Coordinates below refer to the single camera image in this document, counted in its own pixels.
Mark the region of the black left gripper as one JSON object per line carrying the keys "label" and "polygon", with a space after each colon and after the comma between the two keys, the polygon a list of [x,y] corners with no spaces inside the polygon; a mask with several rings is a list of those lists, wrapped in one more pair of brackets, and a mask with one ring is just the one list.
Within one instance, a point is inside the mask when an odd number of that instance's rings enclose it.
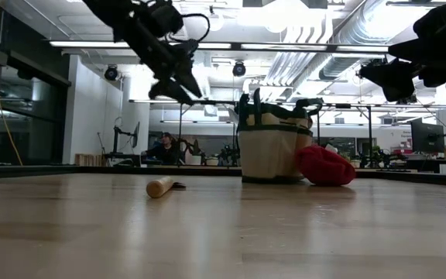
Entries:
{"label": "black left gripper", "polygon": [[202,97],[197,80],[192,74],[192,57],[199,47],[196,40],[171,45],[167,41],[158,40],[140,22],[129,22],[124,28],[124,41],[159,80],[149,90],[151,100],[165,96],[180,104],[193,105],[194,101],[175,81],[196,97]]}

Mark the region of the grey trowel wooden handle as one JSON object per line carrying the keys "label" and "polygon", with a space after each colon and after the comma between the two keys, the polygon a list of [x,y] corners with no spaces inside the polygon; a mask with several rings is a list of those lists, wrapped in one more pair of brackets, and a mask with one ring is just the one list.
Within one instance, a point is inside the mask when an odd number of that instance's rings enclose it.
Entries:
{"label": "grey trowel wooden handle", "polygon": [[170,190],[185,189],[187,186],[175,181],[172,177],[166,176],[150,181],[146,185],[146,193],[150,198],[161,198]]}

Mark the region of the cream green gardening bag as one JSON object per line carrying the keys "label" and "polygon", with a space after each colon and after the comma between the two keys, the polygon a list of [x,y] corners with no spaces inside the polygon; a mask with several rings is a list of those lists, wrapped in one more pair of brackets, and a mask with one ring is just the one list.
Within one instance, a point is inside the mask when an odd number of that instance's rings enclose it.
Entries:
{"label": "cream green gardening bag", "polygon": [[242,180],[261,184],[302,180],[295,155],[313,145],[311,117],[323,104],[322,98],[303,98],[288,110],[262,102],[258,88],[243,94],[235,106]]}

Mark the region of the red gardening glove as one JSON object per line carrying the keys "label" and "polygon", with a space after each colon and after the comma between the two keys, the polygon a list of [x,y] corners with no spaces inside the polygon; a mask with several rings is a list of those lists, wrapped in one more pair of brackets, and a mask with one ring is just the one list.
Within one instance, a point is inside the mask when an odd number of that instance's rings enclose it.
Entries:
{"label": "red gardening glove", "polygon": [[322,146],[307,146],[295,153],[298,171],[317,185],[342,186],[356,177],[355,168],[343,157]]}

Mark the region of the person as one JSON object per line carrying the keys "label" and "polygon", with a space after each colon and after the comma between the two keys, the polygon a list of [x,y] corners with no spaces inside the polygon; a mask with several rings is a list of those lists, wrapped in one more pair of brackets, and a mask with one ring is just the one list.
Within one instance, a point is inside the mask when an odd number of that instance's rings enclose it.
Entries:
{"label": "person", "polygon": [[177,141],[170,133],[162,133],[160,143],[151,149],[142,152],[147,158],[152,158],[161,162],[161,164],[174,165],[179,159],[179,150]]}

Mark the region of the monitor on black stand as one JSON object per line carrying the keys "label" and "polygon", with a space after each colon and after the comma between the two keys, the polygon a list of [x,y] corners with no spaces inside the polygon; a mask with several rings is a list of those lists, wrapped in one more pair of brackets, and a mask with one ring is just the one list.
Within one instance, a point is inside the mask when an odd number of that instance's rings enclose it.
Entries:
{"label": "monitor on black stand", "polygon": [[114,144],[112,153],[118,153],[118,139],[120,135],[126,135],[129,137],[128,143],[131,145],[132,149],[137,147],[139,138],[139,124],[140,122],[137,122],[136,127],[132,133],[123,131],[119,126],[114,127]]}

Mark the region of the black desk monitor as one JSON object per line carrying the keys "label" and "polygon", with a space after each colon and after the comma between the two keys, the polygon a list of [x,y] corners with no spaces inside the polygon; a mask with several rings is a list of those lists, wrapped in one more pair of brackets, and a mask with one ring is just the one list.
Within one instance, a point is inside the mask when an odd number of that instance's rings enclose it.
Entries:
{"label": "black desk monitor", "polygon": [[443,153],[444,127],[414,120],[410,123],[413,152]]}

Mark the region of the small background potted plants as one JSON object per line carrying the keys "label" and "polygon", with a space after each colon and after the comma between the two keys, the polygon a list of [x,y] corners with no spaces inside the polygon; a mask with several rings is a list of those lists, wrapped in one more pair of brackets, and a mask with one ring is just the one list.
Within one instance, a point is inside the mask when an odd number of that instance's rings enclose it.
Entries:
{"label": "small background potted plants", "polygon": [[360,168],[403,169],[406,166],[406,158],[401,153],[390,153],[379,146],[359,152]]}

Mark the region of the black background desk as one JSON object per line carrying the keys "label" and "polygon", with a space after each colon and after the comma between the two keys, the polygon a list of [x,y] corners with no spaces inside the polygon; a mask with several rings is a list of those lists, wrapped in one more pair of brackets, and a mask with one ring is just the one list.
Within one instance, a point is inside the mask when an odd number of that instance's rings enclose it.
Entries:
{"label": "black background desk", "polygon": [[407,154],[382,155],[383,168],[393,170],[409,170],[418,172],[439,173],[440,166],[446,166],[444,159],[423,159],[411,160]]}

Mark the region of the long ceiling light strip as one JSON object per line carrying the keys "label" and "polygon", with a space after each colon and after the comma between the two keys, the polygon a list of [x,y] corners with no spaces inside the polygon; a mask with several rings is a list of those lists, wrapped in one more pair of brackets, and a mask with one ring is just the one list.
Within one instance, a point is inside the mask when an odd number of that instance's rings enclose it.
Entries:
{"label": "long ceiling light strip", "polygon": [[[122,49],[125,42],[108,41],[50,41],[53,47],[63,49]],[[387,45],[352,45],[333,43],[199,43],[201,50],[255,51],[255,52],[308,52],[308,53],[388,53]]]}

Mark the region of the wooden crate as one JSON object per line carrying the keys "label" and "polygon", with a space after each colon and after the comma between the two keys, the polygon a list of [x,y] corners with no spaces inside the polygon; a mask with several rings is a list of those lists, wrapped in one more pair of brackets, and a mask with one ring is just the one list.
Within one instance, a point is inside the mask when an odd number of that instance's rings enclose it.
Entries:
{"label": "wooden crate", "polygon": [[105,167],[105,158],[103,155],[94,155],[86,153],[76,153],[74,163],[81,167]]}

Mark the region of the silver ventilation duct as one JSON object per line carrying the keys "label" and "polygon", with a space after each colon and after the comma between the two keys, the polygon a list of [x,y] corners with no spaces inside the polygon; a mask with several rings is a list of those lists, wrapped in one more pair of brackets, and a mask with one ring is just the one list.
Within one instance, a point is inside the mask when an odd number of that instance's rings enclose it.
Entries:
{"label": "silver ventilation duct", "polygon": [[[332,30],[323,35],[320,43],[336,44],[385,44],[407,27],[385,27],[384,16],[389,12],[391,0],[362,0],[358,8]],[[279,52],[264,82],[298,88],[307,84],[314,73],[328,83],[338,79],[348,68],[359,62],[357,57],[342,57],[334,53],[284,53]]]}

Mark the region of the black metal rack frame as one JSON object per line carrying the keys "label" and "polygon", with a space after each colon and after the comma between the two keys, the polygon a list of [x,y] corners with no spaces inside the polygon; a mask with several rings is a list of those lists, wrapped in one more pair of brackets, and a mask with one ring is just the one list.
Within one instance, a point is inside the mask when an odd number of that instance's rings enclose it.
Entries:
{"label": "black metal rack frame", "polygon": [[[149,131],[168,132],[175,137],[188,136],[227,136],[236,137],[237,119],[232,116],[229,104],[217,105],[216,116],[206,116],[204,106],[180,105],[170,100],[129,100],[130,105],[137,105],[149,110]],[[348,138],[374,138],[376,124],[368,120],[367,111],[363,112],[363,120],[355,121],[351,112],[341,112],[340,117],[344,123],[336,123],[333,108],[323,108],[318,115],[311,118],[311,130],[318,138],[322,137],[348,137]]]}

